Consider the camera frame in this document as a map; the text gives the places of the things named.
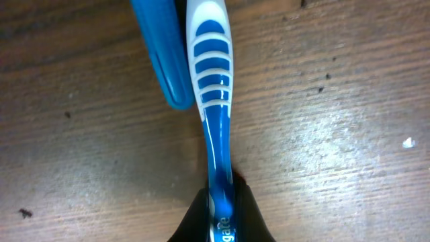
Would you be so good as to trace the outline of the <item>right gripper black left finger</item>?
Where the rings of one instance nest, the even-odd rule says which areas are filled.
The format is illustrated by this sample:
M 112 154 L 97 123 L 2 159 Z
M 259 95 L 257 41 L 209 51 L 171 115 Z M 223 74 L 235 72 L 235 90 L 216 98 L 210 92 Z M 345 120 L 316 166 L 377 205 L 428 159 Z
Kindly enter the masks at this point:
M 208 190 L 198 191 L 168 242 L 209 242 Z

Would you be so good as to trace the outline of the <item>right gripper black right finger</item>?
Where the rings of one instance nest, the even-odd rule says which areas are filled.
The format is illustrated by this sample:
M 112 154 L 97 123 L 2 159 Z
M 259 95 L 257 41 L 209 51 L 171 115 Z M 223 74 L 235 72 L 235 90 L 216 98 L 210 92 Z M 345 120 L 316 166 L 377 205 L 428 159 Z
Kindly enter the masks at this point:
M 250 186 L 233 171 L 238 242 L 275 242 L 269 232 Z

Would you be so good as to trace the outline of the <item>blue white toothbrush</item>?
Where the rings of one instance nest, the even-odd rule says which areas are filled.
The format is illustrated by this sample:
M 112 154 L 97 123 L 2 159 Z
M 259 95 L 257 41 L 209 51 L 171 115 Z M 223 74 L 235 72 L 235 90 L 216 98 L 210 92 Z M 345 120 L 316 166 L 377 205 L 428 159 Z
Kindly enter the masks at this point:
M 208 154 L 209 240 L 236 241 L 230 160 L 234 59 L 223 0 L 187 2 L 186 41 L 189 74 Z

